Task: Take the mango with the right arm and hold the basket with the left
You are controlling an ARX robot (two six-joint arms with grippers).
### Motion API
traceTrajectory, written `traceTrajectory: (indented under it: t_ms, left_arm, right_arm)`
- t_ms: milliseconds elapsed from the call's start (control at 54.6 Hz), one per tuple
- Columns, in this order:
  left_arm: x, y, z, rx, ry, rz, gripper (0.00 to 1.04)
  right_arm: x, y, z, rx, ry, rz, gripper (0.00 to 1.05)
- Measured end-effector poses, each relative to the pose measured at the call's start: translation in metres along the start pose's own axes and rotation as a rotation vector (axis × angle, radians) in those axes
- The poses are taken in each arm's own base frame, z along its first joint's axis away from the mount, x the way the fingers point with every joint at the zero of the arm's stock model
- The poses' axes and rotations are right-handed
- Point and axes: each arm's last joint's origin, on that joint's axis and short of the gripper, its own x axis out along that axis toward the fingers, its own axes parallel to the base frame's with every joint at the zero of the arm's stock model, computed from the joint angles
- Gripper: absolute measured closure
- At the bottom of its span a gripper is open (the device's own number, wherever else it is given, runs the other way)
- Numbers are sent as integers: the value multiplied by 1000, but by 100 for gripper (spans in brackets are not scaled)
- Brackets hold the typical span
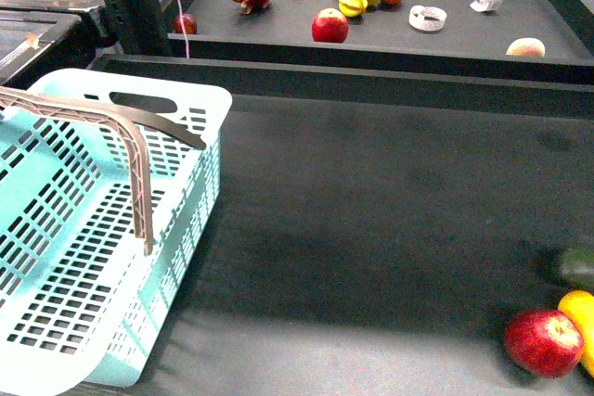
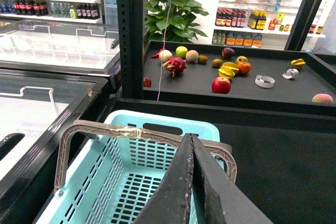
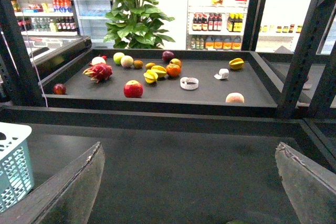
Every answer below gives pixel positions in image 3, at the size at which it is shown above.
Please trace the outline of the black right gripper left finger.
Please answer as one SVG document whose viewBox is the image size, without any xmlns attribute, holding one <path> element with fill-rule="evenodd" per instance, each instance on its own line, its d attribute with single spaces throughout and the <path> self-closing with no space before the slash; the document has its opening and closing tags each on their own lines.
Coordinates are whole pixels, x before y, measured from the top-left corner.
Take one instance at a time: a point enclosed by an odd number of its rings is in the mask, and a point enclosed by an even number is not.
<svg viewBox="0 0 336 224">
<path fill-rule="evenodd" d="M 104 169 L 96 142 L 23 200 L 1 213 L 1 223 L 87 223 Z"/>
</svg>

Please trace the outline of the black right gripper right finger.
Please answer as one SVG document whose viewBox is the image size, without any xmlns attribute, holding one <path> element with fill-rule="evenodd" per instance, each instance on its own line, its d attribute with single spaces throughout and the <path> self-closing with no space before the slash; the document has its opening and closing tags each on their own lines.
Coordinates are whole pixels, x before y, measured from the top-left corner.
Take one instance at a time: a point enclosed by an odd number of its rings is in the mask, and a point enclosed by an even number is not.
<svg viewBox="0 0 336 224">
<path fill-rule="evenodd" d="M 300 223 L 335 223 L 335 173 L 283 142 L 275 159 Z"/>
</svg>

